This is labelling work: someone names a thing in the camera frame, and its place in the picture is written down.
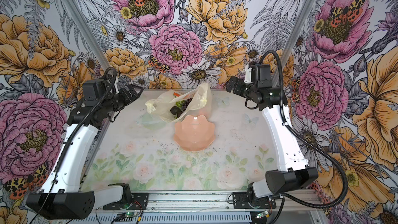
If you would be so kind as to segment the translucent cream plastic bag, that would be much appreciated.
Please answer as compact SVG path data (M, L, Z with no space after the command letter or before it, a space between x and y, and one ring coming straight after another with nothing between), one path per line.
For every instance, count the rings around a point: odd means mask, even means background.
M147 113L165 123L181 122L187 116L205 116L212 113L212 93L209 83L202 83L191 91L169 90L145 103Z

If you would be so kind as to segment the dark purple grape bunch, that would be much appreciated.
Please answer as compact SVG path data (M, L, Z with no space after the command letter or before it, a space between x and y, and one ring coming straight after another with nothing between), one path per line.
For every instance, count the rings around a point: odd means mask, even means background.
M176 106L178 106L183 112L186 111L188 108L189 104L191 103L192 99L186 99L182 101L176 102Z

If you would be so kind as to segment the pink scalloped fruit plate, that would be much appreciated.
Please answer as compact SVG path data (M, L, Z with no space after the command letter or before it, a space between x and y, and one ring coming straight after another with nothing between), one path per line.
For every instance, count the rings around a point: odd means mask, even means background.
M185 151L201 151L215 140L215 124L204 115L187 115L175 124L174 141Z

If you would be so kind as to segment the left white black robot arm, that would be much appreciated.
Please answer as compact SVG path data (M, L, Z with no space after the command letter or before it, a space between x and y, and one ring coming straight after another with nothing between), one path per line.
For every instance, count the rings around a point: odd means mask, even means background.
M95 79L83 85L82 104L67 120L65 141L48 179L26 205L48 220L78 220L106 205L130 207L133 197L128 184L111 184L96 191L82 192L80 185L92 142L105 119L140 98L144 89L128 85L117 89L115 80Z

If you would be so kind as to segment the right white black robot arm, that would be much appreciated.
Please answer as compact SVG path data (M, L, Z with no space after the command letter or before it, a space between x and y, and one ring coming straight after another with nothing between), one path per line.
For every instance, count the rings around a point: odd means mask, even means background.
M318 171L310 167L298 141L287 126L291 121L285 94L274 88L269 65L251 62L245 67L245 78L232 77L226 84L227 92L239 95L247 102L254 102L266 121L266 129L277 152L277 168L265 173L265 178L251 183L247 189L245 203L253 207L262 206L271 196L304 189L318 178Z

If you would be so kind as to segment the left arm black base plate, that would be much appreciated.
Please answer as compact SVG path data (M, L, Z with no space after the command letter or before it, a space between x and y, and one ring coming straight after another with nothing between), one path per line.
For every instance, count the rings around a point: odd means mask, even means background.
M119 210L146 210L149 193L130 193L114 204Z

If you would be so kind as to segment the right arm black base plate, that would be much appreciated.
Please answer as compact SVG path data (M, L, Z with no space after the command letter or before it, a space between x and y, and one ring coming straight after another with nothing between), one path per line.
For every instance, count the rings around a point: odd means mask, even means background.
M274 209L276 202L269 197L257 198L248 192L233 192L232 204L234 209Z

